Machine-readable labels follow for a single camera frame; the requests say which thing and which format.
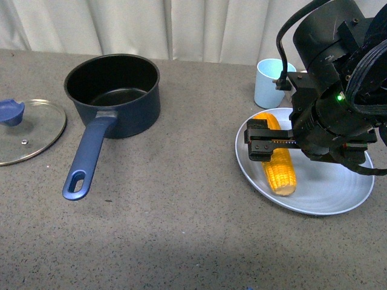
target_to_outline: corn on the cob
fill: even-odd
[[[281,129],[276,117],[272,114],[263,112],[255,116],[254,119],[266,119],[269,129]],[[296,173],[288,149],[275,149],[271,160],[262,162],[262,168],[270,187],[276,194],[290,195],[296,190]]]

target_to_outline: saucepan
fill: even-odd
[[[104,138],[126,138],[151,127],[160,115],[160,72],[144,57],[110,54],[88,60],[64,87],[86,126],[63,187],[77,201],[90,190]]]

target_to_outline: handle hole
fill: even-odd
[[[73,175],[68,191],[71,193],[77,193],[82,189],[83,180],[85,180],[85,172],[78,171]]]

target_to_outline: light blue cup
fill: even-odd
[[[264,59],[256,67],[255,103],[264,109],[277,108],[284,98],[285,92],[277,90],[273,80],[277,80],[281,75],[282,60]],[[288,63],[288,71],[296,71],[296,68]]]

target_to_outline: saucepan handle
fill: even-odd
[[[116,112],[98,112],[95,119],[87,124],[63,187],[62,193],[65,199],[78,201],[87,195],[103,139],[116,123]],[[82,186],[76,191],[78,182],[82,182]]]

